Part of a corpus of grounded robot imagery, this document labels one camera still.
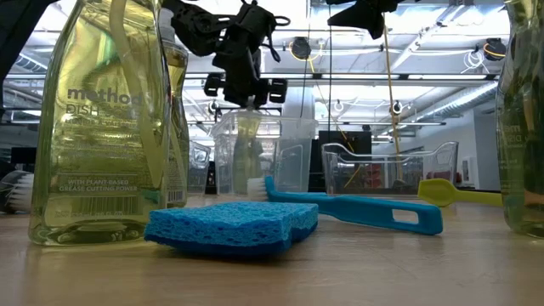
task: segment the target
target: pipe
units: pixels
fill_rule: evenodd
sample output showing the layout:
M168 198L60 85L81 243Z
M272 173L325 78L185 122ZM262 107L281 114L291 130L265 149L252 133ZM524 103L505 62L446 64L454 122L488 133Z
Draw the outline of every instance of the pipe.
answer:
M461 7L451 5L445 9L442 14L436 19L434 24L426 29L422 29L416 39L414 39L401 53L396 57L391 64L391 71L399 68L408 58L416 52L433 34L439 31L444 26L445 22L449 22L456 17L457 12Z
M399 126L403 126L405 123L429 121L437 116L440 119L444 119L446 117L468 111L478 105L482 105L483 103L494 99L496 96L497 84L498 82L493 81L487 82L486 84L478 87L465 88L433 105L430 105L428 108L424 109L421 114L416 113L415 115L401 119ZM390 129L391 126L388 126L377 133L384 135L389 133Z

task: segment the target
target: black robotic arm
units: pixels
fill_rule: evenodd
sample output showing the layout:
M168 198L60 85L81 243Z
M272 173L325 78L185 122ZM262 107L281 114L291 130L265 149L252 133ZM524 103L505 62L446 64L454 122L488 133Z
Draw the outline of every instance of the black robotic arm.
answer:
M56 1L0 0L0 81L5 80L45 8ZM376 39L383 33L382 13L395 11L402 1L356 0L353 6L332 16L328 24L367 29ZM353 0L326 0L330 5L350 2ZM208 96L217 96L218 89L223 88L225 100L242 108L249 105L258 108L268 99L276 103L285 101L286 80L260 77L260 47L270 48L274 60L281 60L271 37L277 26L289 24L288 18L274 16L256 1L242 0L237 15L211 14L180 0L164 0L163 7L174 12L172 26L184 45L196 56L215 54L213 65L225 71L208 76L204 87ZM0 95L0 116L2 114Z

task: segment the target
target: black cable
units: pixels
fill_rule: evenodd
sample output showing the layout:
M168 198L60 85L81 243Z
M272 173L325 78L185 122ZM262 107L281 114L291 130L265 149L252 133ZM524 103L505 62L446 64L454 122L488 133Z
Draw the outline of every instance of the black cable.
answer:
M311 18L312 18L312 10L309 11L308 20L310 20ZM311 27L312 27L311 22L308 22L308 37L306 38L308 40L308 45L309 45L309 29ZM303 113L304 113L304 93L306 93L306 74L307 74L307 71L308 71L308 59L306 59L305 63L304 63L303 102L300 105L300 117L301 118L303 117Z
M329 5L329 19L331 18L331 5ZM329 25L329 122L327 128L327 143L331 143L331 103L332 103L332 26Z

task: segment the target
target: brush handle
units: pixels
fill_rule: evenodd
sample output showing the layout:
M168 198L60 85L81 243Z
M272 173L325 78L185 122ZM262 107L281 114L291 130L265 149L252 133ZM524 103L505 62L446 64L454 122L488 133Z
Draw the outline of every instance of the brush handle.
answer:
M495 207L502 207L501 193L458 190L456 192L456 201L482 203Z
M339 220L377 226L393 230L407 230L424 235L436 235L442 232L442 214L432 205L387 201L364 196L324 194L289 194L269 191L269 201L291 203L315 203L320 213ZM414 212L418 223L395 220L393 210Z

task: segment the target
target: bottle cap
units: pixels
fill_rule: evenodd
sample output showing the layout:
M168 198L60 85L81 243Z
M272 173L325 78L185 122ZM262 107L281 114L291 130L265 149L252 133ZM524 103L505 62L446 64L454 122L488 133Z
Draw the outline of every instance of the bottle cap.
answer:
M176 31L172 28L173 13L167 8L161 8L159 13L159 31L161 38L171 43L175 43Z

